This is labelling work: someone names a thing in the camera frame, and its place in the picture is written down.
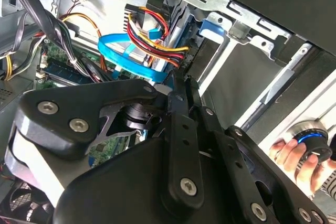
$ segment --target cable bundle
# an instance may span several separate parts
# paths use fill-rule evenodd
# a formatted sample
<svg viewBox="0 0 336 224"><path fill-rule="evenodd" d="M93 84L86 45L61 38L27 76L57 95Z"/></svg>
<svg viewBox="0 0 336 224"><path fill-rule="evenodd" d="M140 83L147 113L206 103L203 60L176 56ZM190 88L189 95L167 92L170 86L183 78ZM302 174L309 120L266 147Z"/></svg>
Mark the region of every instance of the cable bundle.
<svg viewBox="0 0 336 224"><path fill-rule="evenodd" d="M169 28L164 18L160 14L155 13L145 7L139 7L139 11L151 15L160 24L161 28L163 29L161 40L164 40L169 34ZM150 55L153 58L163 59L178 68L180 61L184 58L185 51L188 51L189 47L167 48L156 42L153 42L148 38L146 32L137 28L133 19L134 13L129 13L127 34L136 47L138 47L147 55Z"/></svg>

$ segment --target screw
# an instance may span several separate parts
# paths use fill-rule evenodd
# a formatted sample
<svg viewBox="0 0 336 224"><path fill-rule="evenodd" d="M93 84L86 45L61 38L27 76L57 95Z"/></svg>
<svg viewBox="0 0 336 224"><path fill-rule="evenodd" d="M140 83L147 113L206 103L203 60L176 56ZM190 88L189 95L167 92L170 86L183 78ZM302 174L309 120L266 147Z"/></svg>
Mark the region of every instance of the screw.
<svg viewBox="0 0 336 224"><path fill-rule="evenodd" d="M311 218L309 216L309 214L303 209L303 208L299 208L299 212L301 214L301 217L306 221L306 222L311 222Z"/></svg>
<svg viewBox="0 0 336 224"><path fill-rule="evenodd" d="M312 210L311 212L313 213L314 217L319 221L319 223L323 224L323 220L322 220L321 216L317 212L315 212L314 210Z"/></svg>
<svg viewBox="0 0 336 224"><path fill-rule="evenodd" d="M252 212L254 215L261 221L266 221L267 216L263 208L257 204L257 203L252 203L251 205Z"/></svg>
<svg viewBox="0 0 336 224"><path fill-rule="evenodd" d="M188 178L182 178L180 182L182 191L184 191L189 196L195 196L197 193L197 187L195 183Z"/></svg>
<svg viewBox="0 0 336 224"><path fill-rule="evenodd" d="M242 136L242 135L243 135L242 132L241 132L239 129L235 129L235 132L236 132L236 134L237 134L238 136Z"/></svg>
<svg viewBox="0 0 336 224"><path fill-rule="evenodd" d="M214 113L212 112L212 110L209 109L209 108L206 108L205 111L206 111L206 113L208 113L209 115L214 115Z"/></svg>
<svg viewBox="0 0 336 224"><path fill-rule="evenodd" d="M73 131L81 133L89 129L89 124L81 118L72 119L69 126Z"/></svg>
<svg viewBox="0 0 336 224"><path fill-rule="evenodd" d="M153 92L153 90L150 87L148 87L148 86L143 87L143 89L146 90L146 91L148 91L148 92L150 92L150 93Z"/></svg>
<svg viewBox="0 0 336 224"><path fill-rule="evenodd" d="M183 97L180 96L179 94L176 95L176 98L178 98L180 101L183 101Z"/></svg>
<svg viewBox="0 0 336 224"><path fill-rule="evenodd" d="M58 111L58 106L53 102L44 101L38 104L37 109L43 114L52 115Z"/></svg>

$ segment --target silver metal frame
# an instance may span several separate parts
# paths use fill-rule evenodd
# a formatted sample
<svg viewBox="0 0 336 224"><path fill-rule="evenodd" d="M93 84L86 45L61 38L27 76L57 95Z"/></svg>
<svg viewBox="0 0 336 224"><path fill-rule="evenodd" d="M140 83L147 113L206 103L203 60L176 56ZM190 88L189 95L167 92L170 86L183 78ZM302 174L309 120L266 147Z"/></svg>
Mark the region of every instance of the silver metal frame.
<svg viewBox="0 0 336 224"><path fill-rule="evenodd" d="M199 92L202 96L206 89L209 87L210 83L213 81L229 55L235 49L238 43L245 45L250 43L251 45L261 49L267 57L270 58L270 53L274 48L274 44L264 39L260 36L255 36L253 38L245 37L244 39L239 39L231 34L231 30L235 26L231 20L221 16L216 12L224 13L235 20L235 23L240 23L246 26L247 29L253 29L270 38L275 40L278 36L284 36L287 39L291 37L291 33L279 28L276 25L266 21L261 16L247 10L246 8L240 6L239 4L233 2L232 0L183 0L188 4L191 4L201 10L210 11L211 13L206 18L214 24L220 25L225 31L227 31L227 36L224 38L224 42L220 45L217 52L214 54L213 58L204 69L202 75L198 79ZM220 17L224 22L218 23L218 17Z"/></svg>
<svg viewBox="0 0 336 224"><path fill-rule="evenodd" d="M263 103L267 104L274 95L280 90L280 88L289 80L294 74L293 67L307 54L312 45L305 43L292 57L291 61L285 66L273 79L273 81L267 86L267 88L259 95L259 97L251 104L246 112L235 123L236 126L241 127L256 111L256 109Z"/></svg>

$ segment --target knob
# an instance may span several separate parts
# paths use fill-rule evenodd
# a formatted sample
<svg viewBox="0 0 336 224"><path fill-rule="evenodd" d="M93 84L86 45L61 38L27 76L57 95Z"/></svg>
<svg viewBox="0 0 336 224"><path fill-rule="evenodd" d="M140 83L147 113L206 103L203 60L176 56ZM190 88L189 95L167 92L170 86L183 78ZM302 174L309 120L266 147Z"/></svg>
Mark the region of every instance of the knob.
<svg viewBox="0 0 336 224"><path fill-rule="evenodd" d="M298 143L305 143L307 150L302 157L305 161L309 155L315 154L319 163L326 161L332 155L331 148L327 145L328 132L321 122L305 121L293 125L285 134L285 142L296 139Z"/></svg>

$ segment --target finger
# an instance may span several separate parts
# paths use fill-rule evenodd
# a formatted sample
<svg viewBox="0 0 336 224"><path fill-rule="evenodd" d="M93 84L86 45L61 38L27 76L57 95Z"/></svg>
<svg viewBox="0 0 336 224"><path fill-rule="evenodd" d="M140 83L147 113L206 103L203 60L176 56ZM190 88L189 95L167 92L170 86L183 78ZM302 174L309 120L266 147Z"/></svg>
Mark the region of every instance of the finger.
<svg viewBox="0 0 336 224"><path fill-rule="evenodd" d="M282 148L286 145L284 140L281 140L280 142L272 145L272 147L269 149L269 157L273 160L277 157L277 153L282 150Z"/></svg>
<svg viewBox="0 0 336 224"><path fill-rule="evenodd" d="M311 192L311 177L317 166L318 158L315 154L311 154L304 162L301 170L296 176L296 185L306 194L310 195Z"/></svg>
<svg viewBox="0 0 336 224"><path fill-rule="evenodd" d="M313 193L320 189L334 170L336 170L336 162L331 159L324 161L318 168L315 169L311 177L311 190Z"/></svg>
<svg viewBox="0 0 336 224"><path fill-rule="evenodd" d="M291 172L294 175L296 171L296 167L301 159L301 157L306 152L306 145L304 143L298 144L288 155L285 163L283 164L283 168L287 172Z"/></svg>
<svg viewBox="0 0 336 224"><path fill-rule="evenodd" d="M277 157L276 163L278 165L283 165L289 155L289 153L298 145L298 141L292 139L289 141L281 150L280 154Z"/></svg>

